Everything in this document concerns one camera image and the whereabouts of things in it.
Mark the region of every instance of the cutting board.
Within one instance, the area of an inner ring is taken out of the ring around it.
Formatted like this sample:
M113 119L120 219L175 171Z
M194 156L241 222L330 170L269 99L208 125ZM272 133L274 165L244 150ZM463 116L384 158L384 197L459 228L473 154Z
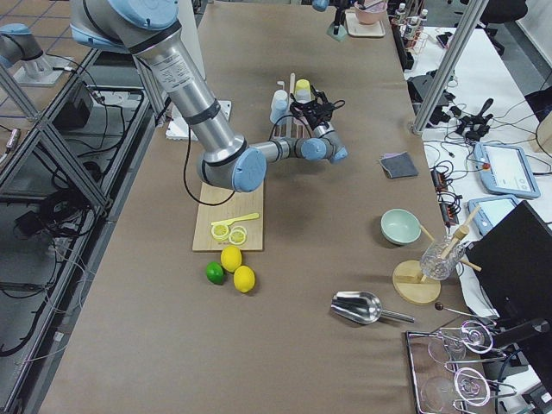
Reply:
M219 203L226 199L232 191L213 187L205 183L201 186L200 199L206 203ZM210 233L211 223L226 220L233 217L245 216L249 213L259 213L259 218L231 224L230 230L235 226L242 226L248 232L245 243L238 246L241 250L260 251L263 249L263 206L265 185L264 183L253 192L237 192L226 203L217 206L200 204L196 218L196 230L193 236L192 250L194 252L220 251L231 243L216 241Z

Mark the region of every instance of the bowl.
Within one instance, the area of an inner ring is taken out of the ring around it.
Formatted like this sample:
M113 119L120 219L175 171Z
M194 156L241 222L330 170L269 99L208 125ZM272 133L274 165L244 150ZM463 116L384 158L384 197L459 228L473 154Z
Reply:
M358 3L354 3L354 14L361 24L374 24L387 16L387 1L366 9L359 9L359 7Z
M391 243L404 246L420 236L420 222L407 210L393 209L381 217L381 233Z

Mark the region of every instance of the light green bowl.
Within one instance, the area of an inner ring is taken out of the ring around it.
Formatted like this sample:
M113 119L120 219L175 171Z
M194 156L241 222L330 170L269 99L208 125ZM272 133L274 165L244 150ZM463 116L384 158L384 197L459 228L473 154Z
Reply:
M404 246L420 236L420 222L409 211L389 210L381 217L381 233L389 242Z

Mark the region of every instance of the white table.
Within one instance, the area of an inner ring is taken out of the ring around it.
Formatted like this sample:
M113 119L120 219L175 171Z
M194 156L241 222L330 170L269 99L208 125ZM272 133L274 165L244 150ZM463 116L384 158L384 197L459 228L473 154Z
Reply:
M415 53L416 63L411 70L405 72L405 78L422 75L437 69L445 54L445 49L439 46L436 36L447 31L454 32L455 30L453 28L425 28L422 36L423 47L420 48L418 53ZM552 163L552 160L546 154L536 153L530 142L526 141L535 137L529 131L536 130L538 120L532 115L533 111L524 101L524 95L518 89L483 30L474 30L469 43L456 65L455 79L456 81L449 82L447 90L456 96L456 106L459 106L468 113L476 114L480 111L483 103L489 97L492 97L494 102L486 113L494 114L495 118L498 118L498 121L515 123L518 127L501 125L501 123L493 121L491 122L491 130L481 139L481 142L501 141L506 144L515 143L524 149L526 155ZM442 125L442 128L426 129L422 135L426 143L426 156L429 166L432 167L435 163L442 160L450 160L455 166L455 170L473 171L475 168L474 163L468 161L466 164L467 148L440 145L440 142L444 141L445 135L455 130L456 120L453 118L448 124L442 122L439 125ZM452 137L460 137L454 133L451 135ZM534 173L548 171L548 167L545 164L533 158L529 158L529 162ZM452 177L460 177L461 175L464 174L458 172ZM542 196L530 200L530 204L545 222L550 222L552 221L552 208L550 208L550 205L552 205L552 177L536 177L536 182ZM468 200L491 196L483 184L481 184L478 172L470 172L464 178L454 181L452 187L456 194L463 196L462 210L458 215L460 223L467 217L466 204ZM471 232L467 237L468 240L480 239L480 233L475 226L471 224L470 227ZM461 276L461 283L467 305L480 315L489 315L490 311L487 309L485 302L480 298L479 282L471 269L466 267L464 274ZM536 384L538 378L530 368L525 373L509 377L506 382L516 386L519 394L521 394L521 392ZM506 408L511 412L518 412L526 406L521 396L504 398L501 401L505 403Z

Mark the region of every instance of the pink bowl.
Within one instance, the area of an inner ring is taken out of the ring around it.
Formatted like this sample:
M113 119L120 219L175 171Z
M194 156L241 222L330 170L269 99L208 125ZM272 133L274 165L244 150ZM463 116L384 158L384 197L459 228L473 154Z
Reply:
M354 14L362 24L374 24L387 16L387 2L382 2L368 9L359 9L359 4L354 4Z

